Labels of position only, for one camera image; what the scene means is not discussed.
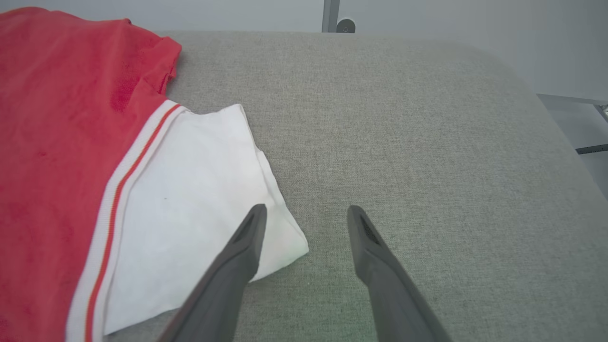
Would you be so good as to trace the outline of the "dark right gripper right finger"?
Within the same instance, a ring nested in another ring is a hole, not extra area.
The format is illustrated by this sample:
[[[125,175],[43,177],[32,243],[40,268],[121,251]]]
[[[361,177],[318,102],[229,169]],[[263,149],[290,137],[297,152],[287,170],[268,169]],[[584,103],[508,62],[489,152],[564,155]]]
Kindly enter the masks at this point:
[[[355,273],[369,292],[377,340],[450,342],[449,334],[363,208],[348,208],[347,227]]]

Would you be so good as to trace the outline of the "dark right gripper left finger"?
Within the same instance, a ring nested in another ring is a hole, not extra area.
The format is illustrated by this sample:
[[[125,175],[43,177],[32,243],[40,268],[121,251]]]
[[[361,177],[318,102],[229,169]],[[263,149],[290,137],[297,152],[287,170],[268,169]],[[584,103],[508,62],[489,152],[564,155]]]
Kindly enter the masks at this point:
[[[265,204],[256,204],[196,284],[158,339],[231,342],[245,286],[256,274],[266,229]]]

